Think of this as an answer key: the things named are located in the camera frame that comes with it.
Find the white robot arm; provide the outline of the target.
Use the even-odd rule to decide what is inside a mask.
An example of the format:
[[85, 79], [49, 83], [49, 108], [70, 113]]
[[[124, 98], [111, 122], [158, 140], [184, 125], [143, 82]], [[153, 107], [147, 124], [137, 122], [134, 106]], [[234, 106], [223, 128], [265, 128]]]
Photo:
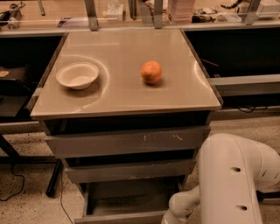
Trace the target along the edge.
[[199, 184], [171, 196], [161, 224], [263, 224], [256, 196], [280, 180], [280, 156], [264, 143], [231, 134], [208, 137], [199, 150]]

